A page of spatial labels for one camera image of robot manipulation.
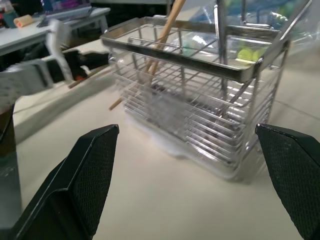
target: laptop screen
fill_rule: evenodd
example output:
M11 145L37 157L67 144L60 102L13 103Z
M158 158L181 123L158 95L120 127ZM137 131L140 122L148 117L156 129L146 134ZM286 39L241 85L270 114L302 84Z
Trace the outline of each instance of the laptop screen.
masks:
M46 13L61 12L90 4L90 0L41 0Z

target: wire basket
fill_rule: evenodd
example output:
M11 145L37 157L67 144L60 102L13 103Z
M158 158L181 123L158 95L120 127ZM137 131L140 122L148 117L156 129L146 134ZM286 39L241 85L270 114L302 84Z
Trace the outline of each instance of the wire basket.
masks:
M124 108L224 178L239 179L244 160L257 146L255 126L269 119L290 40L272 29L225 26L222 59L221 34L207 23L176 21L168 42L179 41L155 49L165 24L160 18L133 19L102 36L117 56L114 75ZM186 46L183 36L190 32L211 40ZM244 43L265 53L257 62L237 59L235 46ZM149 60L159 61L154 76L145 71ZM261 166L257 161L253 157L249 165Z

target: laptop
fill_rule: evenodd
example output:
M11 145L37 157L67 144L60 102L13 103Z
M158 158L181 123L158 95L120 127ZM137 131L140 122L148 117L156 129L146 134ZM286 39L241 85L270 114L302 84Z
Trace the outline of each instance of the laptop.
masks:
M38 28L47 26L51 19L68 22L87 18L93 11L90 0L41 0L41 3L45 17Z

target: white table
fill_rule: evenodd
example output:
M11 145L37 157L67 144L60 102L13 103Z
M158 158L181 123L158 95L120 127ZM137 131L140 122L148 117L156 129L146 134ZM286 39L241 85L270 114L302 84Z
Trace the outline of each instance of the white table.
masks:
M106 50L99 40L77 49ZM320 140L318 52L305 66L304 56L289 59L270 124ZM17 102L13 117L24 207L81 135L119 124L112 181L94 240L302 240L267 172L251 185L230 183L167 155L130 125L121 106L108 111L119 97L112 80L102 76L71 90L62 83Z
M109 11L110 8L96 8L92 11L90 17L69 21L67 24L74 30L99 22L101 32L104 32L108 29L106 14ZM44 42L49 27L37 27L38 24L39 21L36 21L22 28L0 29L0 56Z

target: table surface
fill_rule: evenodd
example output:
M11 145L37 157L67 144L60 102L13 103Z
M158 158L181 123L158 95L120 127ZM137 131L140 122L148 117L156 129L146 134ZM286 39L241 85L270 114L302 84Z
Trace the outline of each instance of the table surface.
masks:
M109 11L110 11L110 8L96 8L92 11L90 18L99 16L99 15L105 15ZM70 24L72 26L72 24L76 22L81 22L81 21L85 21L85 19L69 21L67 22L67 24ZM10 45L47 34L49 27L48 26L37 27L39 22L40 22L40 19L37 19L34 23L22 28L0 29L0 50L7 48Z
M195 10L186 9L180 18ZM78 49L106 50L99 40ZM320 140L320 70L313 64L319 49L313 52L307 60L288 60L270 124ZM94 240L302 240L267 172L250 185L231 183L191 160L167 155L130 124L121 106L108 111L119 97L112 82L111 75L102 75L71 90L57 84L17 102L23 207L81 135L119 124L112 181Z

